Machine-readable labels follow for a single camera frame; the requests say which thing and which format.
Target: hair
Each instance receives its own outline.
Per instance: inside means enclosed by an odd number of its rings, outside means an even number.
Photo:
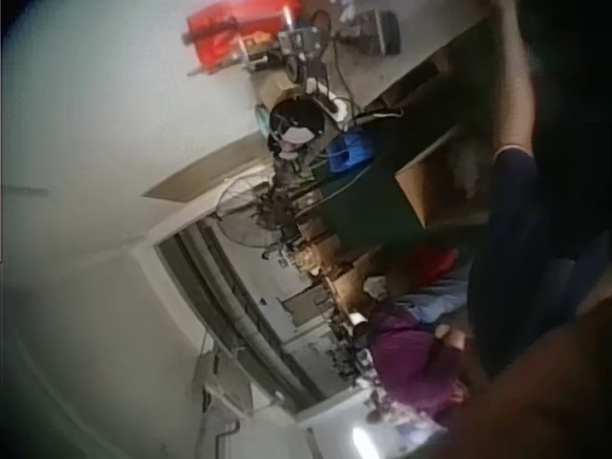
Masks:
[[[360,322],[353,327],[352,344],[356,349],[367,347],[367,339],[370,332],[370,326],[367,322]]]
[[[378,409],[370,411],[369,413],[367,413],[367,416],[365,416],[365,422],[371,426],[380,424],[382,421],[383,416]]]

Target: hand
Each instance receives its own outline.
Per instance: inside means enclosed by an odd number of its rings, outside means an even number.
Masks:
[[[450,325],[441,323],[440,325],[436,327],[434,335],[436,336],[436,338],[442,339],[445,336],[445,334],[448,333],[449,331],[450,331]]]
[[[450,399],[455,404],[462,404],[467,397],[468,389],[461,382],[457,381],[452,389],[452,395],[450,396]]]
[[[442,341],[455,349],[463,351],[466,348],[466,334],[456,328],[451,328],[443,337]]]

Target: pipe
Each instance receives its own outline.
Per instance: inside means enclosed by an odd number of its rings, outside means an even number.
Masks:
[[[234,421],[234,426],[231,430],[227,432],[221,432],[216,437],[214,437],[214,459],[219,459],[219,447],[221,446],[221,439],[225,437],[230,437],[231,435],[235,435],[240,431],[240,421]]]

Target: fluorescent light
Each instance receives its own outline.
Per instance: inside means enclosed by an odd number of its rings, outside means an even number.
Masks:
[[[381,459],[372,439],[367,432],[360,427],[355,427],[353,429],[353,445],[357,448],[362,459]]]
[[[285,16],[287,28],[292,31],[294,29],[294,17],[291,14],[291,9],[287,5],[283,7],[283,16]]]
[[[353,326],[358,323],[367,322],[367,318],[365,318],[361,313],[350,313],[348,315],[348,319],[351,321]]]

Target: blue container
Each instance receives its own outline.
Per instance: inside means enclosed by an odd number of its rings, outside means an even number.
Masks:
[[[354,127],[334,139],[325,149],[330,170],[345,172],[374,157],[374,143],[361,128]]]

